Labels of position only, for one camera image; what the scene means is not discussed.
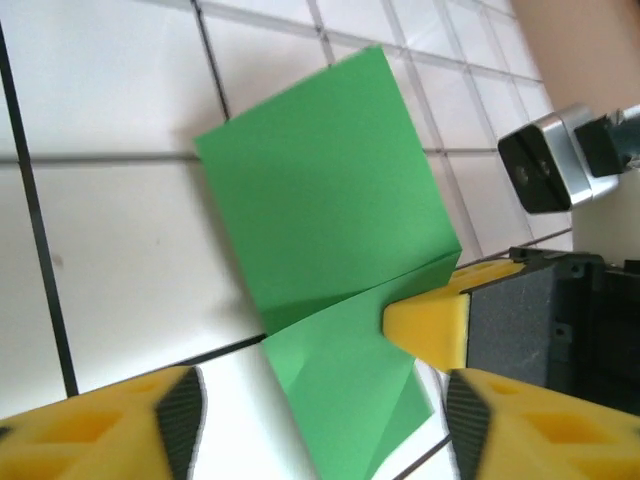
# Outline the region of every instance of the grout line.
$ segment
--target grout line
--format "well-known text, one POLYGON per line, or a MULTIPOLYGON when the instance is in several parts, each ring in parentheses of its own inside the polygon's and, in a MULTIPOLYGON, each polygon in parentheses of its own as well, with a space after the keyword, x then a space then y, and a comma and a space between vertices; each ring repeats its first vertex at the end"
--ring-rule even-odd
MULTIPOLYGON (((167 162, 194 162, 198 156, 190 152, 161 153, 70 153, 56 155, 36 155, 31 164, 38 167, 75 167, 106 165, 154 165, 167 162)), ((0 157, 0 168, 15 167, 18 159, 14 156, 0 157)))
POLYGON ((264 333, 261 333, 260 335, 255 335, 253 337, 246 338, 239 342, 231 343, 221 348, 216 348, 215 350, 211 350, 210 352, 202 353, 200 355, 196 355, 195 357, 181 360, 180 362, 174 363, 172 365, 168 365, 167 367, 198 365, 200 363, 208 362, 209 360, 220 358, 225 355, 229 355, 230 353, 234 353, 239 350, 252 347, 253 345, 257 345, 258 343, 262 342, 265 338, 267 338, 267 335, 264 333))
MULTIPOLYGON (((462 48, 462 42, 460 41, 460 38, 458 37, 458 34, 455 30, 455 27, 453 25, 453 20, 451 19, 451 15, 449 14, 449 10, 447 9, 446 5, 444 5, 441 2, 438 2, 437 0, 435 1, 435 5, 436 5, 436 8, 443 14, 445 28, 454 42, 454 47, 456 48, 457 53, 461 56, 461 58, 464 58, 466 60, 467 57, 464 53, 464 49, 462 48)), ((485 131, 487 131, 490 134, 490 138, 492 138, 493 142, 497 144, 498 136, 496 134, 495 129, 493 128, 493 125, 491 125, 491 118, 489 117, 489 111, 487 110, 487 107, 482 100, 482 95, 480 94, 478 83, 473 73, 470 70, 467 69, 467 71, 464 72, 463 75, 464 75, 465 83, 467 84, 467 88, 470 90, 471 97, 473 99, 473 102, 475 103, 476 113, 479 114, 480 121, 483 123, 485 131)), ((511 182, 509 181, 508 177, 504 173, 505 172, 503 171, 503 175, 501 175, 501 178, 502 178, 502 184, 506 189, 507 196, 510 197, 511 203, 515 204, 516 209, 520 212, 521 226, 524 227, 524 230, 526 232, 529 232, 529 238, 533 239, 534 238, 533 229, 531 228, 531 224, 529 224, 529 220, 527 219, 527 214, 524 208, 522 207, 522 204, 520 203, 520 200, 518 199, 513 187, 511 186, 511 182)))
POLYGON ((202 5, 202 12, 205 16, 212 16, 222 20, 229 20, 231 22, 252 25, 255 27, 268 28, 281 33, 290 33, 303 37, 317 36, 317 31, 313 24, 274 17, 273 15, 244 10, 242 8, 223 5, 214 1, 206 1, 204 5, 202 5))
MULTIPOLYGON (((383 5, 385 9, 385 13, 387 14, 387 18, 389 23, 391 24, 391 29, 393 31, 394 36, 399 41, 401 45, 406 45, 407 41, 404 36, 404 32, 402 31, 402 26, 400 25, 400 20, 398 19, 398 15, 395 11, 391 0, 383 0, 383 5)), ((413 56, 411 52, 405 50, 406 53, 406 62, 405 66, 407 68, 407 74, 409 77, 409 81, 411 86, 413 87, 414 92, 416 93, 416 98, 418 99, 418 104, 420 106, 420 110, 422 115, 427 123, 427 126, 430 129, 431 138, 435 140, 438 147, 436 147, 436 151, 440 149, 444 152, 444 141, 442 139, 442 133, 438 128, 438 123, 435 120, 433 115, 433 110, 431 109, 431 105, 429 104, 429 99, 427 98, 427 94, 424 91, 424 87, 422 85, 422 80, 420 79, 420 74, 418 73, 418 69, 415 66, 413 61, 413 56)), ((465 226, 465 229, 471 233, 471 249, 474 257, 482 255, 482 247, 480 245, 480 240, 476 233, 475 228, 473 228, 473 222, 471 220, 471 215, 469 214, 469 210, 465 204, 464 197, 462 196, 462 190, 460 188, 460 184, 455 176, 453 168, 451 166, 451 161, 449 160, 449 156, 447 153, 444 153, 442 156, 442 165, 445 172, 445 180, 448 185, 451 187, 451 191, 454 197, 454 202, 456 204, 457 210, 461 213, 462 223, 465 226)))
MULTIPOLYGON (((424 148, 427 155, 453 155, 471 156, 488 155, 497 153, 495 148, 424 148)), ((118 166, 145 166, 164 163, 199 161, 198 156, 191 152, 159 152, 159 153, 68 153, 56 155, 37 155, 31 157, 31 164, 39 168, 71 168, 71 167, 104 167, 118 166)), ((0 156, 0 168, 15 168, 18 166, 18 158, 15 156, 0 156)))
MULTIPOLYGON (((198 3, 199 0, 191 0, 193 3, 198 3)), ((310 0, 309 5, 312 3, 315 4, 316 0, 310 0)), ((271 15, 266 15, 258 12, 252 12, 249 10, 244 10, 237 7, 230 7, 227 5, 222 5, 213 1, 207 1, 202 6, 199 6, 200 12, 203 16, 212 16, 221 18, 224 20, 229 20, 237 23, 254 25, 257 27, 268 28, 270 30, 276 30, 283 33, 289 33, 293 35, 300 35, 305 37, 317 37, 318 36, 318 27, 322 27, 324 34, 326 35, 327 41, 334 41, 336 43, 342 43, 346 46, 352 46, 353 44, 368 46, 372 44, 382 45, 385 49, 400 49, 398 45, 392 45, 384 42, 378 42, 373 39, 368 39, 364 37, 360 37, 357 35, 352 35, 344 32, 338 32, 335 30, 327 29, 324 27, 324 24, 318 23, 318 18, 321 20, 321 15, 318 11, 314 14, 314 9, 310 6, 311 15, 314 19, 314 25, 308 25, 302 22, 296 22, 294 20, 287 20, 284 18, 278 18, 271 15)), ((483 65, 465 63, 460 60, 435 55, 426 52, 420 52, 416 50, 412 50, 410 48, 406 48, 408 52, 412 55, 416 56, 416 60, 421 63, 443 63, 453 67, 465 67, 469 66, 470 69, 478 72, 492 73, 492 74, 500 74, 503 76, 512 76, 516 79, 530 82, 530 83, 542 83, 540 79, 527 77, 526 75, 513 74, 508 71, 501 71, 497 69, 493 69, 490 67, 485 67, 483 65)))
MULTIPOLYGON (((572 228, 565 228, 563 230, 557 231, 555 233, 550 233, 549 235, 545 235, 544 237, 538 237, 534 240, 530 240, 528 242, 525 243, 521 243, 520 245, 515 245, 515 247, 518 248, 522 248, 522 247, 531 247, 533 245, 536 245, 540 242, 546 242, 547 240, 551 240, 552 238, 556 238, 556 237, 560 237, 566 233, 571 232, 573 229, 572 228)), ((504 257, 505 255, 509 254, 509 249, 507 250, 502 250, 500 252, 497 253, 493 253, 491 255, 487 255, 486 257, 482 257, 479 258, 478 260, 474 260, 473 262, 469 262, 469 263, 465 263, 464 265, 460 265, 458 267, 456 267, 456 270, 461 270, 463 268, 467 268, 467 267, 471 267, 472 265, 477 265, 479 263, 482 262, 488 262, 489 260, 495 260, 497 258, 501 258, 504 257)))
POLYGON ((452 0, 452 1, 466 8, 469 8, 471 4, 481 5, 486 7, 488 10, 491 10, 492 12, 502 15, 505 18, 516 18, 514 13, 500 10, 498 7, 489 5, 485 3, 483 0, 452 0))
POLYGON ((40 262, 40 271, 42 274, 42 283, 47 297, 47 305, 49 307, 49 315, 51 317, 51 326, 53 336, 58 350, 58 359, 62 370, 62 379, 67 397, 78 394, 78 383, 75 371, 73 369, 73 360, 71 358, 71 347, 67 337, 67 330, 64 326, 64 317, 62 315, 62 307, 60 305, 60 297, 56 286, 56 278, 51 262, 51 252, 47 242, 47 234, 44 226, 44 219, 38 199, 38 189, 33 174, 31 158, 29 155, 29 146, 27 145, 27 137, 22 123, 20 114, 20 105, 18 94, 11 73, 11 64, 9 61, 9 52, 0 24, 0 74, 2 76, 2 84, 4 86, 4 95, 7 102, 7 110, 9 111, 9 119, 13 130, 13 138, 15 141, 16 152, 18 154, 18 164, 22 174, 22 182, 24 185, 24 193, 29 207, 29 217, 31 219, 31 229, 33 230, 33 238, 36 244, 38 260, 40 262))
POLYGON ((220 75, 220 69, 218 68, 215 54, 213 53, 211 39, 209 38, 209 31, 207 30, 207 26, 204 23, 202 7, 200 6, 199 0, 191 0, 191 6, 193 7, 193 11, 196 17, 196 23, 198 25, 200 39, 202 40, 202 46, 204 47, 207 57, 207 63, 209 64, 209 69, 211 70, 211 75, 213 76, 213 81, 218 92, 218 101, 220 102, 222 114, 224 116, 225 122, 228 122, 231 118, 229 99, 227 98, 227 94, 224 90, 224 85, 222 84, 222 76, 220 75))
MULTIPOLYGON (((502 48, 502 44, 500 43, 500 39, 498 38, 498 33, 496 32, 496 29, 493 26, 493 22, 491 21, 491 19, 489 18, 489 15, 487 14, 487 10, 488 10, 487 5, 481 2, 480 12, 481 12, 481 15, 485 18, 486 25, 488 25, 489 27, 488 32, 491 35, 491 38, 493 39, 494 44, 497 46, 497 50, 500 52, 500 57, 502 58, 503 65, 507 69, 511 70, 509 68, 509 62, 507 61, 507 55, 504 53, 504 48, 502 48)), ((509 82, 511 83, 512 88, 515 90, 516 96, 518 98, 518 101, 516 103, 520 107, 520 113, 523 115, 525 121, 528 123, 532 119, 529 116, 529 112, 527 111, 527 107, 524 103, 524 100, 522 99, 522 95, 520 94, 518 85, 516 84, 515 80, 511 76, 509 77, 509 82)))
POLYGON ((413 462, 411 465, 405 468, 402 472, 396 475, 393 478, 393 480, 404 480, 405 478, 407 478, 409 475, 415 472, 418 468, 420 468, 423 464, 425 464, 428 460, 430 460, 436 453, 438 453, 440 450, 446 447, 450 441, 451 441, 451 436, 447 435, 438 443, 436 443, 433 447, 431 447, 427 453, 422 455, 420 458, 418 458, 418 460, 413 462))
POLYGON ((318 6, 318 2, 316 0, 307 0, 307 5, 309 6, 309 11, 311 12, 311 18, 313 18, 313 23, 316 27, 316 32, 318 33, 318 37, 320 38, 320 44, 322 45, 322 51, 324 52, 324 56, 327 59, 327 64, 329 66, 336 63, 336 56, 333 53, 333 48, 331 47, 331 42, 329 41, 329 37, 327 36, 327 31, 324 27, 324 21, 322 20, 322 13, 320 13, 320 7, 318 6))

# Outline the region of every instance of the black textured grip pad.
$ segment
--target black textured grip pad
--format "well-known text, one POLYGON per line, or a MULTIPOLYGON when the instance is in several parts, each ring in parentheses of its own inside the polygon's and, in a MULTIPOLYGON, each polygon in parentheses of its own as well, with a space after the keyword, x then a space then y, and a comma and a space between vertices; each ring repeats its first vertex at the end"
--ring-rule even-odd
POLYGON ((460 478, 473 480, 482 461, 491 423, 491 410, 467 382, 461 370, 451 372, 447 388, 446 417, 460 478))
POLYGON ((158 428, 173 478, 187 480, 203 419, 204 390, 190 369, 156 404, 158 428))
POLYGON ((467 367, 546 386, 554 265, 469 290, 467 367))

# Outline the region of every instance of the green paper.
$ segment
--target green paper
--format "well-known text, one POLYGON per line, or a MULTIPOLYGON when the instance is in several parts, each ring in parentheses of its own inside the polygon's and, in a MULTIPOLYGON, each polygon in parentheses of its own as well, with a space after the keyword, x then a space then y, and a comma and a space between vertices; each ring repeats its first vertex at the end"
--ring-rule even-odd
POLYGON ((379 48, 196 144, 268 334, 459 251, 379 48))
POLYGON ((460 253, 382 50, 196 144, 320 476, 370 478, 430 414, 382 310, 446 284, 460 253))
POLYGON ((445 284, 456 260, 367 290, 263 342, 320 478, 371 478, 430 415, 414 359, 380 335, 380 312, 445 284))

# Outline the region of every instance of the tile floor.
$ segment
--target tile floor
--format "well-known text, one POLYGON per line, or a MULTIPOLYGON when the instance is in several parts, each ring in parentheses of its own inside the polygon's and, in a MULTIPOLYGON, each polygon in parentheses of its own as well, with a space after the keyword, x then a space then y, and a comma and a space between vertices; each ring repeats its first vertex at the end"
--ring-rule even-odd
MULTIPOLYGON (((527 215, 496 154, 497 138, 551 109, 508 0, 200 0, 198 10, 189 0, 0 4, 80 391, 262 332, 191 138, 370 44, 387 52, 460 237, 460 264, 523 243, 571 248, 570 233, 558 235, 569 216, 527 215)), ((4 99, 0 184, 9 365, 0 387, 13 392, 1 417, 65 395, 4 99)), ((270 371, 247 355, 203 368, 213 388, 241 391, 258 419, 265 407, 242 377, 270 371)), ((278 415, 286 423, 288 412, 278 415)), ((243 421, 237 444, 207 436, 221 474, 267 442, 263 431, 244 444, 243 421)), ((261 461, 280 478, 311 476, 287 429, 286 454, 261 461)), ((412 442, 378 478, 429 447, 412 442)), ((437 478, 453 475, 446 451, 411 478, 436 468, 437 478)))

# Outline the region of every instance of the white tiled surface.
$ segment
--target white tiled surface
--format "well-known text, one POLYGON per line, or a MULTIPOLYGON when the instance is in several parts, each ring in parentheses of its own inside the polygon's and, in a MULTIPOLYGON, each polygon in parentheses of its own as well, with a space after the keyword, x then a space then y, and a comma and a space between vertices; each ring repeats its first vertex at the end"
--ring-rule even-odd
POLYGON ((216 60, 232 115, 327 66, 318 38, 215 18, 207 18, 206 25, 216 46, 216 60))
POLYGON ((514 208, 507 174, 497 155, 449 156, 483 255, 533 238, 514 208))
POLYGON ((181 151, 222 123, 190 10, 7 0, 0 18, 34 153, 181 151))
POLYGON ((262 332, 199 165, 35 173, 81 392, 262 332))
POLYGON ((278 0, 277 2, 264 0, 204 0, 201 3, 203 5, 226 5, 260 15, 270 15, 293 22, 313 24, 307 0, 278 0))
POLYGON ((4 418, 62 400, 65 390, 17 167, 0 168, 0 205, 0 418, 4 418))
POLYGON ((560 250, 564 252, 571 252, 573 250, 573 237, 571 232, 560 235, 559 237, 545 240, 544 242, 538 242, 538 248, 546 248, 548 250, 560 250))
POLYGON ((325 28, 364 37, 377 42, 395 43, 393 31, 381 1, 317 0, 325 28))
POLYGON ((469 63, 499 69, 499 54, 492 43, 490 31, 478 4, 447 2, 448 16, 453 23, 464 58, 469 63))
MULTIPOLYGON (((460 264, 569 225, 563 215, 525 215, 491 151, 496 136, 551 109, 508 0, 201 3, 232 116, 333 57, 385 44, 460 237, 460 264), (316 32, 318 20, 326 32, 316 32)), ((195 163, 154 161, 160 153, 191 150, 194 135, 223 121, 189 2, 7 0, 0 17, 32 151, 123 155, 118 164, 36 168, 80 389, 260 333, 202 172, 195 163)), ((12 137, 1 117, 6 156, 12 137)), ((0 300, 11 312, 12 345, 21 345, 3 346, 0 355, 33 386, 20 390, 16 376, 0 376, 3 391, 17 392, 0 416, 64 395, 19 180, 17 170, 0 170, 0 214, 3 225, 12 225, 3 239, 10 248, 0 257, 0 300)), ((539 246, 567 249, 570 240, 539 246)), ((197 478, 252 476, 251 462, 242 461, 249 451, 261 476, 313 475, 258 348, 211 361, 204 375, 212 423, 202 448, 214 455, 201 456, 197 478)), ((376 478, 392 478, 443 433, 437 422, 420 429, 376 478)), ((443 450, 411 478, 450 476, 443 450)))
POLYGON ((490 148, 494 143, 483 127, 466 74, 458 67, 416 63, 429 106, 447 148, 490 148))
MULTIPOLYGON (((194 480, 208 478, 316 478, 286 399, 257 345, 201 365, 207 416, 194 480)), ((438 398, 431 368, 417 362, 425 395, 438 398)), ((382 464, 374 480, 389 480, 446 436, 440 401, 434 414, 382 464)), ((446 454, 420 467, 412 479, 454 479, 446 454)))
POLYGON ((489 18, 511 73, 539 78, 538 69, 517 22, 501 14, 492 13, 489 18))
POLYGON ((441 57, 458 59, 435 0, 394 0, 407 47, 441 57))

